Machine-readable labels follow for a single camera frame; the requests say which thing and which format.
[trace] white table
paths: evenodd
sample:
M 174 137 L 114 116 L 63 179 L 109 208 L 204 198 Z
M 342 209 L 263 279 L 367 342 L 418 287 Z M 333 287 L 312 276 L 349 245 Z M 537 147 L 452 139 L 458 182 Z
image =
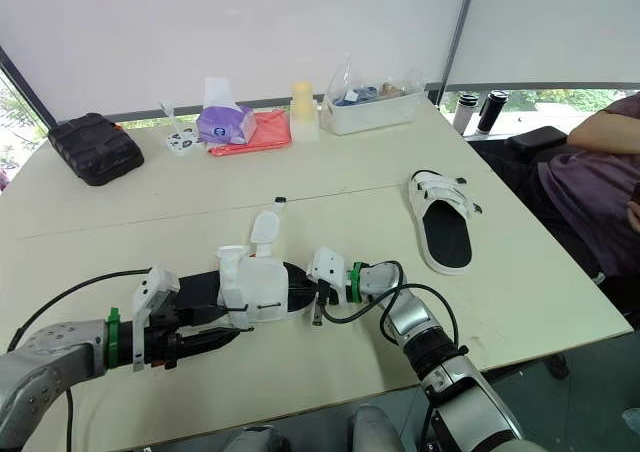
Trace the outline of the white table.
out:
M 132 131 L 145 164 L 102 187 L 75 178 L 45 143 L 3 193 L 2 219 L 13 235 L 32 237 L 398 185 L 425 167 L 489 170 L 430 104 L 411 124 L 231 157 L 176 156 L 164 145 L 171 132 Z

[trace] white wall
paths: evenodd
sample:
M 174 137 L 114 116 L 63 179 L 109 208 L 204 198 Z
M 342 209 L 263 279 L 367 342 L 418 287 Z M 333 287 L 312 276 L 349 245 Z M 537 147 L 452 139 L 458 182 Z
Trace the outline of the white wall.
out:
M 472 0 L 450 84 L 640 82 L 640 0 Z
M 439 81 L 462 0 L 0 0 L 0 42 L 58 120 L 324 92 L 345 52 L 363 75 Z

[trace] person's arm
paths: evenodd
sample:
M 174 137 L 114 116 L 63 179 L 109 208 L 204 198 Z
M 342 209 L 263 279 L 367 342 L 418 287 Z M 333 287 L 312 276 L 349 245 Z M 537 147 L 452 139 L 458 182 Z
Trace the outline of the person's arm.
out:
M 590 152 L 640 154 L 640 119 L 598 112 L 569 134 L 567 144 Z

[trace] white slipper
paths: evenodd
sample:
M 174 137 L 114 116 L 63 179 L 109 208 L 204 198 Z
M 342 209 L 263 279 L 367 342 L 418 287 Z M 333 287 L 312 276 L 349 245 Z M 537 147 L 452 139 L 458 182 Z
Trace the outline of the white slipper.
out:
M 463 274 L 471 263 L 467 220 L 482 210 L 461 192 L 465 183 L 429 170 L 419 170 L 409 180 L 422 256 L 429 267 L 445 275 Z

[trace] purple shirt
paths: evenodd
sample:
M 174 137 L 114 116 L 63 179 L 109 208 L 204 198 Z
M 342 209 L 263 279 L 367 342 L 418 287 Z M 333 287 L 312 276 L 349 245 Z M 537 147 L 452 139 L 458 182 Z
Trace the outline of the purple shirt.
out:
M 640 93 L 604 109 L 640 119 Z M 640 155 L 581 152 L 538 164 L 549 199 L 598 259 L 607 276 L 640 273 L 640 234 L 627 203 L 640 182 Z

